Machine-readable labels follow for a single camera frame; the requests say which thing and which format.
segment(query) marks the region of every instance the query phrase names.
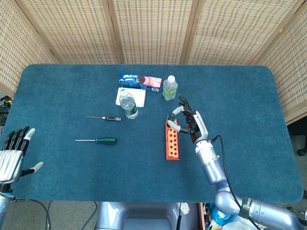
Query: green screwdriver handle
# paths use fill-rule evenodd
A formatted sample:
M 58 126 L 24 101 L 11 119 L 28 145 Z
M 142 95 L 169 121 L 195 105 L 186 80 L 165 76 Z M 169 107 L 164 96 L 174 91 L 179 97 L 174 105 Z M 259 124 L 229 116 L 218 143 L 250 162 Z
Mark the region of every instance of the green screwdriver handle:
M 116 144 L 116 138 L 96 138 L 95 143 L 97 144 Z

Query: bottle cap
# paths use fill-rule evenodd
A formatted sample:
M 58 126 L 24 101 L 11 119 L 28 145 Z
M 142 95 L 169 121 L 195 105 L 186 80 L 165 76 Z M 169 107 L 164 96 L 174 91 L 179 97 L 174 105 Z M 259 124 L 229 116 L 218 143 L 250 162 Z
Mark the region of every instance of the bottle cap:
M 122 89 L 122 90 L 120 91 L 120 96 L 121 96 L 121 97 L 127 97 L 127 96 L 128 96 L 128 92 L 127 92 L 125 89 Z
M 168 83 L 173 84 L 175 82 L 175 76 L 169 75 L 167 78 Z

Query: oreo cookie box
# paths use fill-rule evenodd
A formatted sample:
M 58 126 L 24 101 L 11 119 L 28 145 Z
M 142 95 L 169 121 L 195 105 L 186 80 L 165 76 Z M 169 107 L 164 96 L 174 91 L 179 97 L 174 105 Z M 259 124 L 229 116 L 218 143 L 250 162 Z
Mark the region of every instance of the oreo cookie box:
M 154 78 L 133 73 L 122 73 L 119 79 L 121 86 L 159 92 L 161 90 L 161 78 Z

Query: screwdriver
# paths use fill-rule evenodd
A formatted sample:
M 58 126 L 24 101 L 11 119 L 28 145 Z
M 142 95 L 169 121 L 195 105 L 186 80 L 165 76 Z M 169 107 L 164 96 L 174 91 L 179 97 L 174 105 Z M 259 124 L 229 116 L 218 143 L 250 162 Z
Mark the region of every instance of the screwdriver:
M 120 121 L 120 117 L 113 117 L 113 116 L 86 116 L 91 118 L 100 118 L 106 121 Z
M 97 144 L 116 144 L 116 138 L 96 138 L 95 140 L 75 140 L 75 141 L 94 141 Z

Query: table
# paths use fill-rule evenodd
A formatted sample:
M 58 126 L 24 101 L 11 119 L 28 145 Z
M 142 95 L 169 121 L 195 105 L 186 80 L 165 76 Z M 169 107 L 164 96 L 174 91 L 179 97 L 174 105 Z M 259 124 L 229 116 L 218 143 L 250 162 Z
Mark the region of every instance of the table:
M 178 81 L 176 98 L 146 92 L 136 120 L 115 105 L 121 72 Z M 165 120 L 184 96 L 209 137 L 224 139 L 235 193 L 271 203 L 303 193 L 272 72 L 264 66 L 69 65 L 28 66 L 3 131 L 36 128 L 24 168 L 36 174 L 12 188 L 18 198 L 121 202 L 212 202 L 189 135 L 179 134 L 179 161 L 165 159 Z M 86 116 L 121 116 L 121 122 Z M 184 117 L 178 116 L 179 124 Z M 112 136 L 116 145 L 75 142 Z M 220 144 L 214 143 L 218 154 Z

